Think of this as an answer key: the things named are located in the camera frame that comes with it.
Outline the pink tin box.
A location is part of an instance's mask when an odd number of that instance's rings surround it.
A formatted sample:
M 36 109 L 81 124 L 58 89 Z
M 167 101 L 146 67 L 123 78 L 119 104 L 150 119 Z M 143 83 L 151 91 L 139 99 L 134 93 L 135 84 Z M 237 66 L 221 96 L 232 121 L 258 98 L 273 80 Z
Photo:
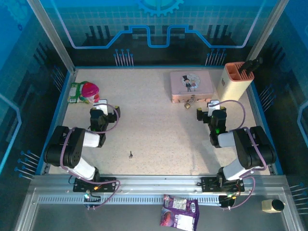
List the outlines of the pink tin box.
M 209 71 L 176 71 L 170 73 L 172 103 L 187 103 L 190 99 L 208 102 L 214 94 Z

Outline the pink plastic cup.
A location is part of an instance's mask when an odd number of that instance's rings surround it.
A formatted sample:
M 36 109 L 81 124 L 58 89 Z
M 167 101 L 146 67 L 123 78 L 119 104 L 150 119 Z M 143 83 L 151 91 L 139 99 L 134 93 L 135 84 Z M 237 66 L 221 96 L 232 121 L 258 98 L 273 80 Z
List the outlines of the pink plastic cup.
M 85 103 L 97 103 L 100 100 L 99 88 L 90 82 L 83 84 L 80 99 Z

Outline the cream knife block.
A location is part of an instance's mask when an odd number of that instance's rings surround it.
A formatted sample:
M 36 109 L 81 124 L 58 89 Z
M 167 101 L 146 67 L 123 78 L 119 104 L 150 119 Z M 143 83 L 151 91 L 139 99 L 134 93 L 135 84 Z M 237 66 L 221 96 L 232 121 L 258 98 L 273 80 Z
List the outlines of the cream knife block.
M 254 80 L 254 74 L 239 73 L 244 62 L 226 63 L 218 82 L 217 95 L 220 101 L 239 100 Z

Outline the green snack bag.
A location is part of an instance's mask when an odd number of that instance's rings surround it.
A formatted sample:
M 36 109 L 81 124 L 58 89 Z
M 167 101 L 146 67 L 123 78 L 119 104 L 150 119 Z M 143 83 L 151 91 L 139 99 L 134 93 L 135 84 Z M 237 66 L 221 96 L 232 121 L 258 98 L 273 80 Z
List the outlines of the green snack bag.
M 68 103 L 90 103 L 89 100 L 82 95 L 82 89 L 86 83 L 87 81 L 83 81 L 81 83 L 73 82 L 70 85 L 70 91 L 67 99 Z

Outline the purple snack bag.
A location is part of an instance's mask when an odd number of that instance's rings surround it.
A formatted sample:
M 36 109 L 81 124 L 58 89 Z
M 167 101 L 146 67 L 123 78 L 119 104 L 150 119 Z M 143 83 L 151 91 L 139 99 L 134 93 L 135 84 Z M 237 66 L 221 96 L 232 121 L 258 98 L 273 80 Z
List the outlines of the purple snack bag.
M 183 231 L 196 231 L 199 215 L 197 200 L 164 194 L 159 225 Z

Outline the beige box with black cap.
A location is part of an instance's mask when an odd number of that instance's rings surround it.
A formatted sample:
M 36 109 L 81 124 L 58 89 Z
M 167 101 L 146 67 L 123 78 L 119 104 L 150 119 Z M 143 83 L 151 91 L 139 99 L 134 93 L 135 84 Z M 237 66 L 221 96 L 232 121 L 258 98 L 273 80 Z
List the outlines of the beige box with black cap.
M 266 213 L 280 213 L 284 210 L 285 205 L 279 199 L 263 200 L 261 202 L 262 211 Z

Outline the aluminium side rail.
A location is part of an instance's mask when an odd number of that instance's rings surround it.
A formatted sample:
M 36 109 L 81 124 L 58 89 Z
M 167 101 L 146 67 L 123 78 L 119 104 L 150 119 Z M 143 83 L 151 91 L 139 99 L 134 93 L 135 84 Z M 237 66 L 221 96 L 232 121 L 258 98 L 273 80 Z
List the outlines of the aluminium side rail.
M 270 143 L 272 144 L 274 148 L 274 151 L 276 151 L 276 148 L 275 148 L 275 145 L 274 145 L 274 142 L 273 142 L 273 139 L 272 139 L 269 127 L 268 127 L 268 123 L 265 117 L 265 113 L 262 109 L 261 101 L 259 99 L 259 95 L 258 95 L 254 82 L 250 84 L 250 86 L 247 88 L 246 91 L 247 91 L 248 99 L 249 99 L 249 102 L 252 108 L 252 112 L 254 115 L 256 125 L 261 126 L 264 129 Z M 276 162 L 270 165 L 270 174 L 271 175 L 283 175 L 283 170 L 282 170 L 278 156 L 276 157 Z
M 46 151 L 46 148 L 48 146 L 48 143 L 52 137 L 52 134 L 55 130 L 55 128 L 58 125 L 62 125 L 64 117 L 65 117 L 65 113 L 68 107 L 68 102 L 67 102 L 67 98 L 69 95 L 69 91 L 70 91 L 70 85 L 71 83 L 73 83 L 76 80 L 76 76 L 77 76 L 77 70 L 75 71 L 75 73 L 70 74 L 69 72 L 67 72 L 65 80 L 64 80 L 64 85 L 61 91 L 61 94 L 59 96 L 58 99 L 58 103 L 56 105 L 55 111 L 54 111 L 54 115 L 51 121 L 51 125 L 50 125 L 50 129 L 48 131 L 43 149 L 42 149 L 42 153 L 41 153 L 41 157 L 38 163 L 38 167 L 36 169 L 36 173 L 35 175 L 44 175 L 45 174 L 45 162 L 43 160 L 43 156 L 44 156 L 44 152 Z

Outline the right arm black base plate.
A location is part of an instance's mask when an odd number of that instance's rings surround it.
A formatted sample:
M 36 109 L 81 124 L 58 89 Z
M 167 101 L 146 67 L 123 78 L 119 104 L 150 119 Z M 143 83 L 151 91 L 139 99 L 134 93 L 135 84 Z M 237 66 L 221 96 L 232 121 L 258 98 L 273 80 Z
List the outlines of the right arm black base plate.
M 219 177 L 202 177 L 197 183 L 206 193 L 235 193 L 244 192 L 244 183 L 242 180 L 222 180 Z

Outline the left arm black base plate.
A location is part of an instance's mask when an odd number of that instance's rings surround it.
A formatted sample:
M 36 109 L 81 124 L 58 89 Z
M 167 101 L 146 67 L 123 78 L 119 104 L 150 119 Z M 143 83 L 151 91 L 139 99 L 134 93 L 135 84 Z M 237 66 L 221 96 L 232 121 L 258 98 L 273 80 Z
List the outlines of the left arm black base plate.
M 91 193 L 112 193 L 116 189 L 116 183 L 108 183 L 108 184 L 91 184 L 80 179 L 75 179 L 73 183 L 73 192 L 76 193 L 85 193 L 90 191 Z

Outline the aluminium mounting rail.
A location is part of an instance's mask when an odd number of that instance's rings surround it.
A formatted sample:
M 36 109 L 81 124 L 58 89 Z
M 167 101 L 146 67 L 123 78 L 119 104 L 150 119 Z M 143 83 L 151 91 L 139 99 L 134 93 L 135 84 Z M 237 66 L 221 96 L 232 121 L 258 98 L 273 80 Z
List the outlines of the aluminium mounting rail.
M 114 175 L 120 181 L 118 194 L 183 194 L 199 195 L 202 189 L 197 186 L 202 175 Z M 48 174 L 35 176 L 28 191 L 46 194 L 72 193 L 73 186 L 68 183 L 67 174 Z M 256 175 L 254 194 L 281 194 L 290 188 L 285 176 Z

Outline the aluminium frame post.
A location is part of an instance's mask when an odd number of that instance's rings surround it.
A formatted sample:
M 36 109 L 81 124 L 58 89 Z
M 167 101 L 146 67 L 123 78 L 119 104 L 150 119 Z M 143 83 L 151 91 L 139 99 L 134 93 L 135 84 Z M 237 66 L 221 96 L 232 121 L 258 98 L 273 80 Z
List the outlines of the aluminium frame post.
M 32 11 L 40 22 L 42 28 L 44 29 L 46 35 L 48 36 L 55 50 L 57 51 L 59 57 L 63 61 L 68 72 L 73 75 L 76 68 L 40 0 L 26 1 L 30 5 Z
M 260 54 L 263 46 L 265 45 L 266 41 L 268 40 L 269 36 L 274 30 L 279 18 L 281 17 L 285 7 L 287 6 L 289 0 L 277 0 L 275 6 L 273 7 L 266 23 L 263 26 L 261 33 L 259 34 L 256 42 L 254 43 L 250 53 L 247 56 L 248 60 L 253 60 L 258 57 Z

